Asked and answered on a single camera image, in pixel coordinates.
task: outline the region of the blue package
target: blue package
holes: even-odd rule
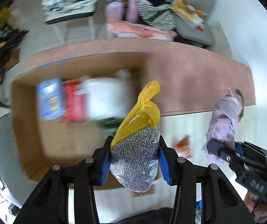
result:
[[[56,119],[64,114],[62,79],[54,78],[36,86],[36,97],[41,120]]]

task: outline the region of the blue gripper pad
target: blue gripper pad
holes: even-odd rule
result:
[[[170,176],[170,166],[161,146],[159,146],[158,161],[159,161],[162,176],[164,177],[164,180],[167,182],[167,184],[170,185],[172,182],[172,178]]]
[[[108,179],[110,167],[111,167],[111,156],[110,156],[110,151],[108,151],[105,155],[105,158],[103,160],[103,163],[100,169],[101,176],[99,178],[99,183],[101,185],[103,185],[105,181]]]
[[[244,154],[244,150],[242,149],[242,146],[239,145],[238,143],[235,143],[235,151],[240,153],[241,155]]]

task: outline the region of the cardboard box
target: cardboard box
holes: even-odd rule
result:
[[[14,47],[11,50],[11,55],[9,61],[3,66],[3,68],[8,71],[11,68],[13,68],[16,64],[19,62],[19,49],[17,47]]]
[[[136,95],[147,82],[146,53],[110,53],[72,58],[33,69],[12,82],[13,130],[20,163],[29,179],[39,182],[54,164],[76,165],[91,157],[105,140],[97,122],[64,123],[39,119],[35,87],[52,78],[75,79],[112,75],[120,69],[132,73]],[[110,175],[101,188],[122,185]]]

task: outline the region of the human hand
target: human hand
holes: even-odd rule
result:
[[[249,212],[252,212],[255,209],[255,215],[260,217],[258,223],[264,223],[267,220],[267,204],[262,203],[255,207],[256,203],[253,201],[253,198],[254,194],[248,191],[244,198],[244,203]]]

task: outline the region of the red package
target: red package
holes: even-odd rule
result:
[[[173,148],[177,152],[178,156],[181,156],[184,158],[192,158],[189,135],[186,135]]]
[[[63,93],[65,96],[65,113],[62,121],[84,121],[87,120],[86,112],[86,94],[79,92],[81,83],[77,80],[69,80],[63,82]]]

